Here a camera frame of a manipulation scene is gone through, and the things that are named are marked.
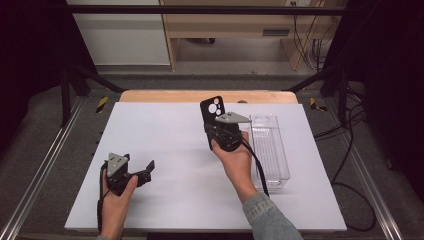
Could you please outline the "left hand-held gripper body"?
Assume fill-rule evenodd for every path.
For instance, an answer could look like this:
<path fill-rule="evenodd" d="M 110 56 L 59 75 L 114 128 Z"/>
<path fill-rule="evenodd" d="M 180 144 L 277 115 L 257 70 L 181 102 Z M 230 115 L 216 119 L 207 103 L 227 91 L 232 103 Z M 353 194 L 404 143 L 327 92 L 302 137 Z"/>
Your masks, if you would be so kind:
<path fill-rule="evenodd" d="M 124 159 L 123 156 L 110 153 L 108 160 L 105 162 L 107 186 L 118 196 L 124 192 L 124 189 L 132 176 L 138 177 L 138 187 L 141 187 L 145 183 L 151 181 L 151 173 L 145 173 L 144 170 L 136 173 L 130 173 L 128 171 L 129 161 Z"/>

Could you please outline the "black phone case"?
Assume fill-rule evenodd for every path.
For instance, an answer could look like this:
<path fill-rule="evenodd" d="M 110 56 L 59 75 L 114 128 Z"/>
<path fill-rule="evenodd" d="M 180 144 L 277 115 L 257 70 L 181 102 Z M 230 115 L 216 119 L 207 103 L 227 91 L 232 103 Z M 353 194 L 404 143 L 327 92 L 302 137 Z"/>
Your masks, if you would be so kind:
<path fill-rule="evenodd" d="M 225 113 L 223 98 L 215 96 L 200 102 L 202 119 L 204 122 L 204 131 L 207 134 L 209 128 L 216 125 L 215 118 Z M 212 138 L 207 134 L 209 148 L 212 148 Z"/>

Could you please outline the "clear plastic container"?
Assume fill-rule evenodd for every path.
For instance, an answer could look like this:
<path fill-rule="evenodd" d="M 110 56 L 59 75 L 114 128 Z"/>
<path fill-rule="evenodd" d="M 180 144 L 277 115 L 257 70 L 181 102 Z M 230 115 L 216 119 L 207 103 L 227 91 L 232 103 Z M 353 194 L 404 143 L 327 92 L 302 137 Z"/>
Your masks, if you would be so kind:
<path fill-rule="evenodd" d="M 278 118 L 274 114 L 251 114 L 249 143 L 265 177 L 269 194 L 280 194 L 290 179 Z"/>

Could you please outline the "person's left hand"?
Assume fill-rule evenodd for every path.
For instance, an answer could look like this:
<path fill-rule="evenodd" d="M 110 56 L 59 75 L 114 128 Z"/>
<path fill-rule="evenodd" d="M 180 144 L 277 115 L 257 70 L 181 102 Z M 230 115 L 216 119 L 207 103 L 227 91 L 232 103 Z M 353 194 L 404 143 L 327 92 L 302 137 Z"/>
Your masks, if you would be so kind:
<path fill-rule="evenodd" d="M 124 192 L 118 196 L 110 191 L 106 182 L 106 171 L 103 171 L 103 224 L 123 224 L 127 217 L 132 194 L 134 193 L 138 183 L 138 177 L 132 176 L 129 180 Z"/>

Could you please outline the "person's right hand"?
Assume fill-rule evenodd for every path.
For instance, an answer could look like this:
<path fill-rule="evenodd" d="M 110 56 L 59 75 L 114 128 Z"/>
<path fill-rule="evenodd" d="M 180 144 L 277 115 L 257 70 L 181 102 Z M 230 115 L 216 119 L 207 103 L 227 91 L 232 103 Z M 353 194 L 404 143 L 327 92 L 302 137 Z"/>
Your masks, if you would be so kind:
<path fill-rule="evenodd" d="M 250 151 L 245 146 L 240 145 L 236 150 L 227 152 L 215 140 L 211 144 L 212 152 L 220 159 L 224 171 L 233 186 L 255 190 L 251 178 L 252 156 Z"/>

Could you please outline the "white table sheet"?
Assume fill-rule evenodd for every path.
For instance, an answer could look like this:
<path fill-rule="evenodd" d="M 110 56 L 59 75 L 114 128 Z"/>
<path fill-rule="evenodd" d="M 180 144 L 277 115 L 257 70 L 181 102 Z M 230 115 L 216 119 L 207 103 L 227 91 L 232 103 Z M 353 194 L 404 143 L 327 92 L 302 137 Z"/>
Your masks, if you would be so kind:
<path fill-rule="evenodd" d="M 276 115 L 290 178 L 272 200 L 306 232 L 346 228 L 303 107 L 299 104 L 228 103 L 243 116 Z M 114 105 L 97 151 L 65 223 L 68 230 L 97 227 L 100 167 L 109 153 L 127 154 L 132 172 L 155 164 L 151 182 L 138 188 L 126 220 L 146 231 L 247 231 L 250 226 L 223 167 L 210 151 L 197 103 Z"/>

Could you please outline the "left yellow clamp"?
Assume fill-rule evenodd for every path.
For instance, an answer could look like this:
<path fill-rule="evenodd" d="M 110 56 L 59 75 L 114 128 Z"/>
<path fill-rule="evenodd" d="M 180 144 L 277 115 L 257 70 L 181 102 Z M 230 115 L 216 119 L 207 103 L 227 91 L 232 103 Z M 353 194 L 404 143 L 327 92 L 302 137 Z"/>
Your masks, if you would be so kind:
<path fill-rule="evenodd" d="M 101 113 L 104 109 L 104 106 L 106 105 L 107 101 L 108 101 L 108 97 L 102 97 L 98 103 L 98 106 L 96 108 L 96 113 Z"/>

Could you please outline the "yellow clamp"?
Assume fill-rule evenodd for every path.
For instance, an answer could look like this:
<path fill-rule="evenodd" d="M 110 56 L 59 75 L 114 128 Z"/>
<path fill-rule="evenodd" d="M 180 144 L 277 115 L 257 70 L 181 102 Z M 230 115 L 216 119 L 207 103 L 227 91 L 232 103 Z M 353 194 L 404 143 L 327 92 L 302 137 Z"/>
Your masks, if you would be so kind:
<path fill-rule="evenodd" d="M 104 106 L 106 105 L 107 101 L 108 101 L 108 97 L 102 97 L 98 103 L 98 106 L 96 108 L 96 113 L 101 113 L 104 109 Z"/>
<path fill-rule="evenodd" d="M 321 112 L 328 111 L 328 109 L 326 107 L 324 107 L 324 106 L 318 106 L 317 103 L 316 103 L 315 98 L 310 98 L 310 108 L 312 110 L 318 110 L 318 111 L 321 111 Z"/>

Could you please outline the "light wooden desk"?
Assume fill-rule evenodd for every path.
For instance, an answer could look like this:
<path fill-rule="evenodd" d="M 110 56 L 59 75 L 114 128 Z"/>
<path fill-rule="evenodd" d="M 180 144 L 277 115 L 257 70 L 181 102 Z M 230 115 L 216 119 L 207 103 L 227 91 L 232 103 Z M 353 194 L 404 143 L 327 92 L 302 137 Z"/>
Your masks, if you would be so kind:
<path fill-rule="evenodd" d="M 159 0 L 162 6 L 259 6 L 259 7 L 344 7 L 347 0 Z M 279 39 L 296 71 L 306 62 L 315 39 L 331 40 L 339 16 L 165 14 L 168 42 L 183 38 L 274 38 Z M 263 29 L 290 29 L 287 37 L 264 37 Z"/>

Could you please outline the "grey desk label plate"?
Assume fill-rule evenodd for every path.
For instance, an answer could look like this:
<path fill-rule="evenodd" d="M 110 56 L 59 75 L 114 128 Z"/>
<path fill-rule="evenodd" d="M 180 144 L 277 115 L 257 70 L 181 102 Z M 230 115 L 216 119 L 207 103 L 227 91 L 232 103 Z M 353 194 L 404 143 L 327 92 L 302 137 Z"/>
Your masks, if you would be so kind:
<path fill-rule="evenodd" d="M 287 37 L 290 34 L 290 29 L 263 29 L 262 36 L 264 37 Z"/>

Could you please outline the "white cabinet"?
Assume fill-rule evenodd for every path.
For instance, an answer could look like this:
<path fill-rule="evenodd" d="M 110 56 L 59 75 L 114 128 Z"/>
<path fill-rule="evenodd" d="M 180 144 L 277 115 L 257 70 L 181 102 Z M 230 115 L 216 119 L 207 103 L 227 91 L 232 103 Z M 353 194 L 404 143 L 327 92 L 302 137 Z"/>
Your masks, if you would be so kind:
<path fill-rule="evenodd" d="M 95 65 L 169 65 L 160 14 L 74 14 Z"/>

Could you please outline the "aluminium floor rail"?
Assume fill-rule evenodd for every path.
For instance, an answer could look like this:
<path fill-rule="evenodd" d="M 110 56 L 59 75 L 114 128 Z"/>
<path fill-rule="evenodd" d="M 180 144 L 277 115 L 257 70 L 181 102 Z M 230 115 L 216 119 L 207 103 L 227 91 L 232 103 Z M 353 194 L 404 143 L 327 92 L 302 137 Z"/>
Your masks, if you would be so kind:
<path fill-rule="evenodd" d="M 356 148 L 353 138 L 353 127 L 348 120 L 342 121 L 338 118 L 337 103 L 332 99 L 326 99 L 325 102 L 329 108 L 332 118 L 337 124 L 344 124 L 347 127 L 345 132 L 341 132 L 341 136 L 347 147 L 347 155 L 351 159 L 352 165 L 361 183 L 363 191 L 369 205 L 374 210 L 374 216 L 379 223 L 386 240 L 404 240 L 401 231 L 394 220 L 380 190 L 378 189 L 373 177 L 367 169 L 358 149 Z"/>
<path fill-rule="evenodd" d="M 47 176 L 49 175 L 52 166 L 61 152 L 85 101 L 85 97 L 76 98 L 75 103 L 71 108 L 69 120 L 59 129 L 53 143 L 49 147 L 43 161 L 32 178 L 32 181 L 19 201 L 19 204 L 3 229 L 0 231 L 0 240 L 15 240 L 39 192 L 41 191 Z"/>

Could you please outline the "black diagonal frame strut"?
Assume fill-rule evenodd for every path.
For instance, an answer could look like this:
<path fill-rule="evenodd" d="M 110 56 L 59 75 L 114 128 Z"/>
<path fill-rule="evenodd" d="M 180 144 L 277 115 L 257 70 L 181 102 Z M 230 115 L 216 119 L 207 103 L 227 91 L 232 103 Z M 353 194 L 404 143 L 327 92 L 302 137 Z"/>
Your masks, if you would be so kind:
<path fill-rule="evenodd" d="M 122 93 L 124 91 L 126 91 L 127 89 L 121 88 L 111 82 L 109 82 L 108 80 L 100 77 L 98 74 L 91 72 L 87 69 L 85 69 L 84 67 L 80 66 L 80 65 L 74 65 L 73 68 L 79 72 L 80 74 L 82 74 L 83 76 L 94 80 L 95 82 L 99 83 L 100 85 L 106 87 L 109 90 L 112 90 L 113 92 L 116 93 Z"/>
<path fill-rule="evenodd" d="M 330 77 L 332 74 L 334 74 L 336 72 L 336 68 L 335 67 L 329 67 L 327 69 L 324 69 L 316 74 L 314 74 L 313 76 L 310 76 L 309 78 L 307 78 L 306 80 L 288 88 L 289 92 L 292 93 L 297 93 L 298 91 L 302 90 L 303 88 L 311 85 L 312 83 L 317 82 L 318 80 L 323 80 L 326 79 L 328 77 Z"/>

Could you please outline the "black upright frame post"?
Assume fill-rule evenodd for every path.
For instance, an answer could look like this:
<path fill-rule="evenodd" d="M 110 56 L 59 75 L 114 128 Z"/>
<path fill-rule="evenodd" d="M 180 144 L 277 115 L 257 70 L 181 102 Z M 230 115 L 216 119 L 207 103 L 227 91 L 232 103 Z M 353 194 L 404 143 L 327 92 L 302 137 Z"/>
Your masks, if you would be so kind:
<path fill-rule="evenodd" d="M 338 88 L 338 119 L 342 127 L 346 127 L 346 101 L 347 101 L 347 77 L 344 70 L 340 72 L 340 81 Z"/>
<path fill-rule="evenodd" d="M 62 123 L 61 126 L 64 127 L 71 116 L 71 104 L 70 104 L 70 91 L 69 91 L 69 81 L 67 79 L 67 69 L 64 68 L 60 73 L 60 83 L 61 83 L 61 98 L 62 98 Z"/>

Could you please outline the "black horizontal frame bar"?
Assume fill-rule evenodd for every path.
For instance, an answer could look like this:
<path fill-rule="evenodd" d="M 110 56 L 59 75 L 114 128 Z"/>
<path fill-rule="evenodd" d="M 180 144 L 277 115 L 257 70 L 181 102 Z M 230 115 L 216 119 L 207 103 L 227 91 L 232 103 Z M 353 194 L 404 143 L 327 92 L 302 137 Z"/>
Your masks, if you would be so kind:
<path fill-rule="evenodd" d="M 223 15 L 317 15 L 353 14 L 352 8 L 259 7 L 259 6 L 155 6 L 155 5 L 68 5 L 66 11 L 81 14 L 223 14 Z"/>

